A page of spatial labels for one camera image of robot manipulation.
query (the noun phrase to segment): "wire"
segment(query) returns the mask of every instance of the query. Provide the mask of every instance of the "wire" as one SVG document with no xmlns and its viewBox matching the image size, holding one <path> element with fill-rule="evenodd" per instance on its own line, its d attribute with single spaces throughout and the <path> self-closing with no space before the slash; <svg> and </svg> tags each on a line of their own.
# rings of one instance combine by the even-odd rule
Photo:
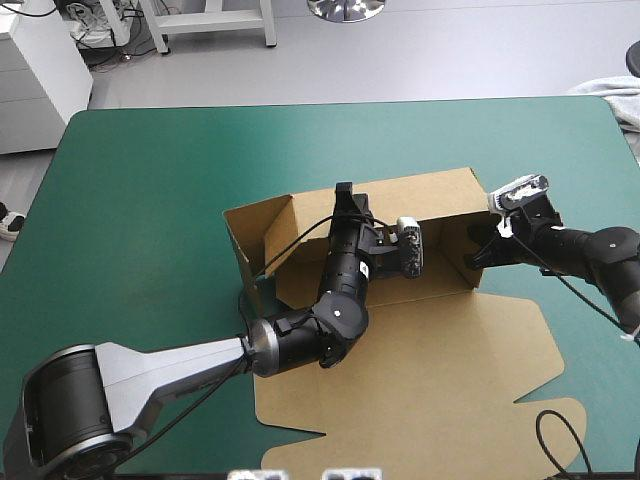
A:
<svg viewBox="0 0 640 480">
<path fill-rule="evenodd" d="M 167 15 L 171 15 L 171 10 L 169 10 L 169 7 L 167 7 L 166 2 L 164 0 L 160 0 L 160 3 L 164 7 L 164 9 L 167 11 Z"/>
<path fill-rule="evenodd" d="M 218 390 L 218 388 L 220 388 L 220 386 L 224 382 L 229 380 L 229 378 L 231 378 L 231 376 L 238 371 L 238 367 L 240 367 L 240 365 L 242 364 L 243 361 L 244 361 L 244 357 L 241 358 L 240 360 L 238 360 L 237 362 L 235 362 L 231 366 L 231 368 L 229 368 L 227 373 L 224 374 L 224 376 L 222 377 L 222 380 L 220 380 L 219 382 L 217 382 L 217 383 L 213 384 L 211 387 L 209 387 L 209 389 L 203 395 L 198 397 L 198 399 L 195 402 L 193 402 L 191 405 L 189 405 L 187 408 L 185 408 L 182 412 L 180 412 L 180 414 L 178 414 L 176 417 L 173 418 L 173 420 L 171 420 L 164 427 L 162 427 L 160 430 L 158 430 L 158 432 L 156 434 L 154 434 L 153 436 L 151 436 L 146 442 L 144 442 L 139 447 L 133 449 L 131 452 L 129 452 L 129 454 L 127 456 L 121 458 L 116 463 L 114 463 L 113 465 L 109 466 L 109 468 L 101 470 L 99 472 L 96 472 L 93 475 L 91 475 L 90 477 L 87 477 L 85 480 L 95 480 L 95 479 L 97 479 L 99 477 L 102 477 L 103 475 L 110 474 L 116 468 L 118 468 L 120 465 L 122 465 L 124 462 L 127 462 L 127 461 L 131 460 L 133 457 L 135 457 L 136 455 L 144 452 L 147 448 L 149 448 L 151 445 L 153 445 L 155 442 L 157 442 L 165 433 L 167 433 L 169 430 L 171 430 L 173 427 L 175 427 L 181 420 L 183 420 L 187 415 L 189 415 L 191 412 L 193 412 L 205 400 L 207 400 L 211 395 L 213 395 L 215 393 L 215 391 Z"/>
<path fill-rule="evenodd" d="M 50 11 L 48 11 L 47 13 L 27 13 L 27 12 L 21 12 L 20 10 L 14 10 L 11 7 L 7 7 L 6 4 L 4 3 L 0 3 L 0 7 L 4 7 L 7 10 L 9 10 L 10 12 L 13 13 L 17 13 L 18 15 L 22 15 L 24 17 L 34 17 L 34 18 L 42 18 L 42 17 L 48 17 L 49 15 L 51 15 L 53 12 L 55 12 L 56 10 L 58 10 L 58 7 L 53 7 Z"/>
<path fill-rule="evenodd" d="M 378 220 L 377 218 L 374 217 L 369 217 L 367 215 L 359 215 L 359 214 L 351 214 L 351 213 L 347 213 L 344 215 L 329 215 L 328 217 L 323 218 L 322 220 L 318 220 L 316 223 L 314 223 L 313 225 L 311 225 L 309 228 L 307 228 L 300 236 L 298 236 L 298 238 L 296 238 L 293 242 L 291 242 L 289 245 L 287 245 L 283 250 L 280 251 L 280 253 L 278 253 L 275 257 L 273 257 L 271 260 L 269 260 L 264 267 L 262 267 L 262 269 L 260 269 L 260 271 L 258 273 L 256 273 L 253 276 L 253 279 L 257 279 L 260 275 L 262 275 L 264 272 L 267 271 L 267 269 L 273 265 L 276 261 L 278 261 L 278 259 L 280 257 L 282 257 L 282 255 L 284 255 L 285 253 L 287 253 L 289 250 L 291 250 L 293 247 L 295 247 L 295 245 L 302 240 L 304 237 L 306 237 L 307 235 L 309 235 L 313 230 L 315 230 L 316 228 L 318 228 L 319 226 L 321 226 L 324 223 L 327 223 L 329 220 L 333 220 L 334 218 L 352 218 L 352 219 L 361 219 L 361 220 L 370 220 L 374 223 L 378 223 L 380 225 L 382 225 L 383 227 L 385 227 L 389 232 L 391 232 L 391 227 L 389 225 L 387 225 L 386 223 L 384 223 L 382 220 Z"/>
<path fill-rule="evenodd" d="M 251 327 L 249 326 L 249 318 L 242 308 L 242 299 L 244 298 L 244 289 L 241 289 L 238 293 L 238 313 L 242 317 L 242 321 L 244 322 L 244 326 L 247 329 L 247 339 L 249 340 L 249 345 L 253 345 L 253 338 L 251 335 Z"/>
<path fill-rule="evenodd" d="M 591 308 L 593 308 L 596 312 L 598 312 L 600 315 L 602 315 L 604 318 L 606 318 L 607 320 L 609 320 L 609 322 L 611 322 L 616 328 L 618 328 L 619 330 L 621 330 L 623 333 L 627 333 L 624 328 L 622 328 L 622 325 L 620 325 L 620 322 L 618 322 L 615 318 L 613 318 L 611 315 L 609 315 L 607 312 L 605 312 L 602 308 L 600 308 L 598 305 L 596 305 L 594 302 L 592 302 L 591 300 L 589 300 L 589 298 L 587 298 L 586 295 L 584 295 L 582 292 L 580 292 L 576 287 L 574 287 L 573 285 L 571 285 L 567 280 L 565 280 L 564 278 L 562 278 L 562 275 L 560 275 L 558 272 L 554 271 L 547 262 L 545 262 L 538 254 L 536 254 L 533 250 L 531 250 L 527 245 L 525 245 L 525 243 L 520 240 L 516 235 L 514 235 L 512 237 L 529 255 L 531 255 L 534 260 L 536 260 L 538 263 L 540 263 L 540 265 L 542 265 L 545 269 L 547 269 L 553 276 L 555 276 L 558 280 L 560 280 L 560 282 L 562 282 L 562 284 L 567 287 L 569 290 L 571 290 L 580 300 L 582 300 L 584 303 L 586 303 L 587 305 L 589 305 Z M 637 338 L 634 338 L 634 342 L 636 345 L 638 345 L 638 347 L 640 347 L 640 340 L 638 340 Z"/>
<path fill-rule="evenodd" d="M 566 480 L 577 480 L 577 478 L 571 475 L 569 472 L 567 472 L 562 467 L 562 465 L 560 465 L 558 460 L 556 460 L 556 458 L 551 454 L 551 452 L 549 451 L 549 448 L 547 447 L 547 444 L 544 441 L 544 438 L 542 437 L 542 428 L 541 428 L 542 419 L 547 415 L 553 415 L 555 417 L 558 417 L 562 421 L 562 423 L 564 423 L 564 425 L 567 427 L 569 432 L 571 432 L 571 436 L 573 437 L 576 444 L 578 445 L 578 448 L 580 449 L 580 455 L 582 455 L 582 459 L 584 460 L 584 463 L 587 466 L 588 477 L 593 478 L 593 469 L 591 468 L 591 462 L 589 461 L 589 457 L 587 456 L 587 452 L 584 449 L 584 445 L 582 444 L 580 437 L 576 433 L 571 423 L 569 423 L 569 420 L 567 420 L 564 416 L 562 416 L 562 414 L 556 412 L 555 410 L 543 410 L 536 417 L 536 437 L 538 438 L 538 443 L 540 444 L 540 448 L 542 449 L 544 454 L 547 456 L 549 461 L 553 463 L 553 466 L 558 469 L 558 472 L 560 472 L 560 475 L 564 477 Z"/>
<path fill-rule="evenodd" d="M 145 55 L 148 55 L 149 53 L 155 52 L 155 51 L 156 51 L 156 47 L 153 47 L 142 53 L 125 53 L 125 55 L 129 55 L 130 57 L 144 57 Z"/>
<path fill-rule="evenodd" d="M 89 70 L 99 67 L 100 65 L 104 65 L 105 63 L 107 63 L 109 60 L 112 60 L 116 55 L 121 55 L 121 52 L 119 50 L 116 50 L 115 52 L 113 52 L 110 56 L 108 56 L 107 58 L 105 58 L 104 60 L 102 60 L 101 62 L 98 63 L 93 63 L 91 65 L 87 65 L 87 67 L 89 68 Z"/>
</svg>

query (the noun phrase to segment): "white table leg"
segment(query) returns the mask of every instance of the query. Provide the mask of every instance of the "white table leg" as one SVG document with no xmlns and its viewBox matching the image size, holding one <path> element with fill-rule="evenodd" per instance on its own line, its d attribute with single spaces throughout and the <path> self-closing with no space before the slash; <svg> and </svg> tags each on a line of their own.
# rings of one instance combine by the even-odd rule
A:
<svg viewBox="0 0 640 480">
<path fill-rule="evenodd" d="M 160 53 L 167 53 L 169 51 L 169 47 L 167 47 L 167 44 L 162 38 L 162 32 L 160 32 L 160 28 L 156 22 L 156 9 L 154 5 L 150 0 L 140 0 L 140 5 L 144 12 L 144 18 L 147 20 L 147 25 L 149 26 L 149 32 L 153 38 L 153 43 L 156 45 L 156 50 Z"/>
<path fill-rule="evenodd" d="M 260 0 L 260 10 L 262 11 L 262 20 L 264 21 L 264 38 L 267 47 L 275 47 L 278 40 L 276 39 L 276 26 L 273 20 L 271 0 Z"/>
</svg>

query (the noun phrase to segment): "cardboard box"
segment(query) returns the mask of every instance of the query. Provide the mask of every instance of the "cardboard box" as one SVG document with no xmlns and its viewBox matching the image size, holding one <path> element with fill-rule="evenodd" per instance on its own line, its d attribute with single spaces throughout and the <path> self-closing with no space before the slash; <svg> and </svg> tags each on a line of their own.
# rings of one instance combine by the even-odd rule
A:
<svg viewBox="0 0 640 480">
<path fill-rule="evenodd" d="M 354 185 L 374 216 L 416 218 L 423 231 L 420 279 L 369 285 L 370 326 L 347 358 L 256 378 L 260 421 L 325 433 L 265 454 L 263 467 L 293 479 L 328 467 L 381 467 L 387 479 L 540 479 L 555 473 L 535 438 L 536 414 L 556 408 L 584 435 L 573 399 L 514 402 L 559 375 L 562 358 L 535 304 L 474 292 L 482 272 L 463 257 L 477 251 L 472 224 L 495 224 L 469 168 Z M 253 275 L 300 233 L 331 215 L 334 189 L 288 194 L 225 212 L 245 288 L 261 310 Z M 267 274 L 292 308 L 313 304 L 329 224 L 283 255 Z M 564 464 L 577 447 L 559 422 L 545 438 Z"/>
</svg>

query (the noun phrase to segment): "cardboard box flap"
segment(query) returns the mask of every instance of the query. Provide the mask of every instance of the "cardboard box flap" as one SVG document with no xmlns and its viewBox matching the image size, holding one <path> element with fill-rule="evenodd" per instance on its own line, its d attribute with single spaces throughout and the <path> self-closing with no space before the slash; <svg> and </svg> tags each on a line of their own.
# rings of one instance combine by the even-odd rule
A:
<svg viewBox="0 0 640 480">
<path fill-rule="evenodd" d="M 263 238 L 290 200 L 291 195 L 281 195 L 223 213 L 245 291 L 259 312 L 262 308 L 253 275 L 265 264 Z"/>
<path fill-rule="evenodd" d="M 470 168 L 355 184 L 353 191 L 367 193 L 374 216 L 390 225 L 400 216 L 421 221 L 487 210 L 486 194 Z M 290 204 L 264 237 L 265 257 L 273 258 L 318 220 L 331 215 L 334 202 L 333 188 L 291 195 Z M 329 226 L 327 222 L 313 230 L 301 243 L 326 238 Z M 267 274 L 276 271 L 293 252 L 283 255 Z"/>
<path fill-rule="evenodd" d="M 557 472 L 536 440 L 540 411 L 559 411 L 584 438 L 575 399 L 517 402 L 564 368 L 535 303 L 466 292 L 369 313 L 335 368 L 255 379 L 261 422 L 326 433 L 269 450 L 263 468 L 301 479 L 373 465 L 389 480 L 539 480 Z M 578 453 L 557 419 L 545 419 L 544 437 L 562 465 Z"/>
</svg>

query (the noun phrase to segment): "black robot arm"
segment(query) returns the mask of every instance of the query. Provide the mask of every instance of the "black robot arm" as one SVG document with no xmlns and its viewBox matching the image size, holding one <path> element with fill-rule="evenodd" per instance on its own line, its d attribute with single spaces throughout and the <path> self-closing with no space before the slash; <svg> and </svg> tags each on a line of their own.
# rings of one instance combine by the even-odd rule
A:
<svg viewBox="0 0 640 480">
<path fill-rule="evenodd" d="M 24 379 L 3 445 L 7 480 L 97 478 L 140 451 L 133 439 L 146 439 L 162 406 L 180 395 L 212 392 L 239 373 L 340 362 L 367 328 L 369 281 L 422 273 L 415 220 L 399 218 L 387 236 L 373 225 L 367 195 L 339 183 L 317 302 L 259 319 L 247 336 L 151 353 L 78 345 L 49 357 Z"/>
<path fill-rule="evenodd" d="M 490 193 L 489 208 L 501 218 L 495 228 L 469 230 L 482 248 L 468 265 L 527 263 L 545 275 L 552 270 L 581 278 L 607 298 L 624 331 L 634 333 L 640 325 L 640 234 L 626 227 L 593 233 L 565 228 L 548 188 L 544 176 L 529 175 Z"/>
</svg>

